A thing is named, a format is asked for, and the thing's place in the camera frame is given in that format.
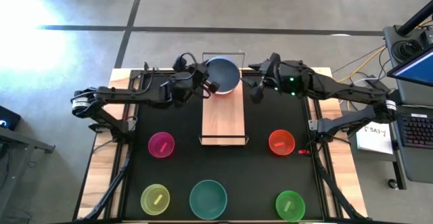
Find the gray floor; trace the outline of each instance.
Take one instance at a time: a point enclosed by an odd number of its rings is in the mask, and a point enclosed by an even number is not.
[[[126,26],[134,0],[0,0],[0,104],[22,115],[19,132],[56,144],[35,154],[9,205],[31,223],[72,218],[91,145],[88,120],[73,117],[73,91],[106,85],[123,32],[35,30],[37,25]],[[381,30],[399,24],[429,0],[141,0],[135,26]],[[243,51],[245,64],[272,52],[309,66],[339,66],[383,44],[381,37],[237,35],[133,32],[123,68],[168,67],[184,51]],[[356,65],[339,71],[340,79]],[[377,60],[363,72],[378,74]],[[389,87],[395,81],[384,79]],[[408,183],[392,191],[386,162],[356,160],[369,216],[383,221],[433,223],[433,185]]]

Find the black floor stripe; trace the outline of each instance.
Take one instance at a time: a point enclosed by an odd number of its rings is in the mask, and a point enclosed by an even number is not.
[[[131,29],[134,25],[135,17],[137,16],[138,7],[140,6],[141,0],[134,0],[134,4],[131,8],[131,12],[129,14],[128,24],[124,34],[122,43],[120,44],[119,52],[117,53],[116,63],[114,64],[114,68],[122,68],[123,58],[125,53],[127,52],[129,38],[131,37]]]
[[[157,26],[81,26],[81,25],[40,25],[41,30],[83,30],[83,31],[124,31],[132,32],[182,32],[211,34],[262,34],[262,35],[350,35],[383,37],[382,31],[373,30],[303,30],[276,28],[211,28],[211,27],[157,27]]]
[[[127,52],[129,38],[131,37],[131,31],[126,30],[123,34],[122,42],[120,43],[119,52],[117,53],[116,63],[114,68],[122,68],[123,58]]]
[[[350,35],[383,37],[382,31],[370,30],[301,30],[276,28],[207,28],[207,27],[132,27],[135,32],[228,33],[262,35]]]
[[[131,12],[129,14],[128,19],[128,27],[134,26],[135,17],[137,16],[138,8],[140,6],[141,0],[134,0],[133,7],[131,8]]]

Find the black keyboard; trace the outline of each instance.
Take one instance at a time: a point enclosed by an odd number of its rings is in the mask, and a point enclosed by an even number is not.
[[[398,127],[404,146],[433,149],[433,118],[402,116]]]

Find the teal bowl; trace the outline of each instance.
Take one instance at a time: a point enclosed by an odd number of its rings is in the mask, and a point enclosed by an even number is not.
[[[219,182],[203,180],[191,190],[189,206],[202,220],[216,219],[223,214],[227,206],[227,193]]]

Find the yellow object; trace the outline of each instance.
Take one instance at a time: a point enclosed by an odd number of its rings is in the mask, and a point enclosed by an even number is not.
[[[431,23],[431,22],[433,22],[433,20],[425,21],[424,23],[420,24],[420,25],[418,26],[418,28],[421,28],[422,26],[424,26],[424,25],[426,25],[426,24],[429,24],[429,23]]]
[[[158,198],[155,200],[154,205],[157,205],[161,199],[162,199],[162,194],[160,194]]]
[[[373,53],[373,55],[371,55],[367,60],[365,60],[364,63],[362,63],[357,69],[355,69],[355,71],[351,72],[351,74],[349,76],[347,76],[344,79],[340,79],[337,82],[342,82],[345,81],[346,79],[349,79],[351,76],[353,76],[355,73],[357,73],[358,71],[360,71],[365,65],[367,65],[375,56],[377,56],[379,53],[381,53],[383,50],[385,50],[386,47],[381,48],[380,50],[377,50],[375,53]]]

